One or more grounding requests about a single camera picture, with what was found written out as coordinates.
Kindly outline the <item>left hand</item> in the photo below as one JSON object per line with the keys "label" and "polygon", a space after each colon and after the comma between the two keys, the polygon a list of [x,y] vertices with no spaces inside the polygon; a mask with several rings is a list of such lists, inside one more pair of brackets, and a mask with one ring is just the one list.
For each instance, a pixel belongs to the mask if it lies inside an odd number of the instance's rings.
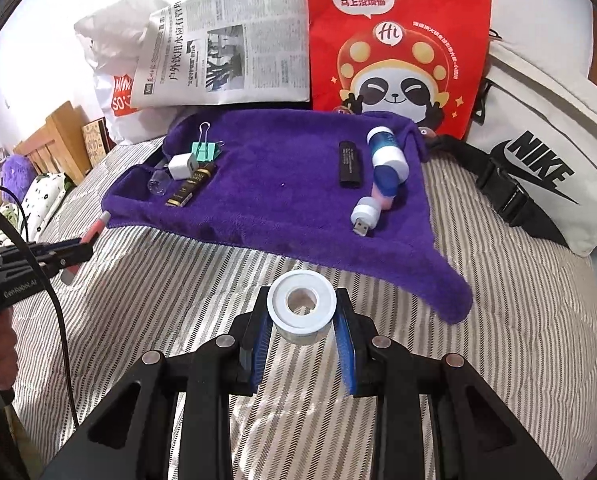
{"label": "left hand", "polygon": [[0,390],[9,390],[18,376],[18,335],[12,325],[13,309],[0,312]]}

